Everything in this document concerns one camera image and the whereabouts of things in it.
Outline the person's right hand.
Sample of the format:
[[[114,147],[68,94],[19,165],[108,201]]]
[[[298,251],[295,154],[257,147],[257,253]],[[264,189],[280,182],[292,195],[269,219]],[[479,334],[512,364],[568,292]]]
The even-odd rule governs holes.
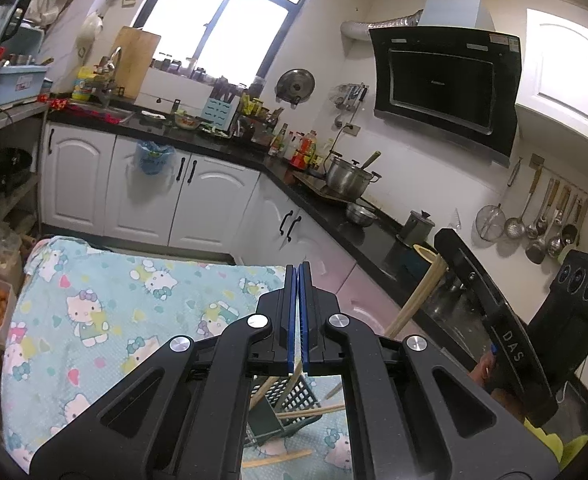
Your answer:
[[[476,363],[474,368],[469,372],[469,378],[480,388],[486,388],[490,378],[492,378],[492,371],[496,365],[496,357],[490,351],[486,352],[484,356]]]

